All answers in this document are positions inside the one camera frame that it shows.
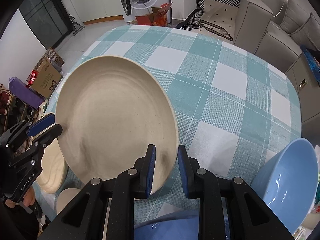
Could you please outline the person's left hand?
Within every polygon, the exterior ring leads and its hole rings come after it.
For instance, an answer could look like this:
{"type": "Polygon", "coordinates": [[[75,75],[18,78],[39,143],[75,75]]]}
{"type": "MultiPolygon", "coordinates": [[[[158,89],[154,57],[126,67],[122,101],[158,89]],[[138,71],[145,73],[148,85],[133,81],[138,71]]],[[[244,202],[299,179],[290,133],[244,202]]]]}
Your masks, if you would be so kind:
{"type": "MultiPolygon", "coordinates": [[[[35,203],[35,191],[31,186],[23,197],[23,205],[28,207],[29,205],[33,205],[34,203],[35,203]]],[[[10,208],[14,208],[17,205],[17,203],[9,199],[6,200],[5,204],[10,208]]]]}

